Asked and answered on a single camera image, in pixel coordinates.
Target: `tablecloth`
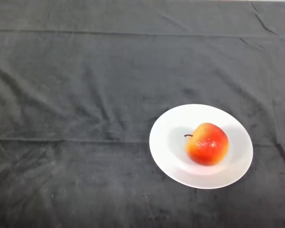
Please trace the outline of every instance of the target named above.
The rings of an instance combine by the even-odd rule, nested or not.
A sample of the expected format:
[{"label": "tablecloth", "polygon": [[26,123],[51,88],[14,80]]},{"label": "tablecloth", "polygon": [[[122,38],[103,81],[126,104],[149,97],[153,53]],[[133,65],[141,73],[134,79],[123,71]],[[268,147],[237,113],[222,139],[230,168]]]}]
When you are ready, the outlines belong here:
[{"label": "tablecloth", "polygon": [[[237,118],[250,169],[166,176],[165,111]],[[285,2],[0,1],[0,228],[285,228]]]}]

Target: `apple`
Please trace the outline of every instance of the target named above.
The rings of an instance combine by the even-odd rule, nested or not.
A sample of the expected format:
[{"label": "apple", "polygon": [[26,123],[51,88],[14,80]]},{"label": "apple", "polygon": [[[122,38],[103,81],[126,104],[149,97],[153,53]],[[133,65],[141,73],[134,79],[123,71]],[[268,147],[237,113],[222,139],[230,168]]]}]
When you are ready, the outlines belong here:
[{"label": "apple", "polygon": [[227,154],[229,141],[222,129],[211,123],[202,123],[186,144],[186,152],[194,162],[211,166],[218,164]]}]

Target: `red apple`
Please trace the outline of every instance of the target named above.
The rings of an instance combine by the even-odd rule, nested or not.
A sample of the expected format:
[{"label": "red apple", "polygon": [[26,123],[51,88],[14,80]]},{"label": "red apple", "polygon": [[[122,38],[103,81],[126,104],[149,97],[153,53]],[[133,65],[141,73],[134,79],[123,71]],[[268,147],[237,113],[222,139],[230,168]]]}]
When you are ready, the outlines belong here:
[{"label": "red apple", "polygon": [[186,144],[186,152],[194,162],[211,166],[227,154],[229,142],[222,129],[211,123],[202,123],[195,129]]}]

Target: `table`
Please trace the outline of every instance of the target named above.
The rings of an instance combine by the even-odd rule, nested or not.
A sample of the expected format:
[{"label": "table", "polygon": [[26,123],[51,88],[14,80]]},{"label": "table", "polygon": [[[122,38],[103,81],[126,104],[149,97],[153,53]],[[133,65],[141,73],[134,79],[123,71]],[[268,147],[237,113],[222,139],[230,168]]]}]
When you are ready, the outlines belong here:
[{"label": "table", "polygon": [[[199,190],[155,164],[165,111],[236,117],[254,158]],[[285,3],[0,1],[0,228],[285,228]]]}]

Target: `plate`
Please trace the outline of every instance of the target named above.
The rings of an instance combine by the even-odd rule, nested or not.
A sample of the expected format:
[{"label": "plate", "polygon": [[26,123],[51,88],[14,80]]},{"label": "plate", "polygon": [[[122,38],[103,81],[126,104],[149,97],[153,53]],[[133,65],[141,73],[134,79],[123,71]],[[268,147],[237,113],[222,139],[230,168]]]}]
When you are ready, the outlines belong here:
[{"label": "plate", "polygon": [[[229,149],[214,166],[193,162],[185,152],[188,138],[202,123],[220,127],[227,135]],[[230,114],[203,104],[186,104],[168,110],[154,123],[150,150],[160,169],[172,179],[199,189],[216,189],[239,180],[248,170],[253,156],[252,142],[243,125]]]}]

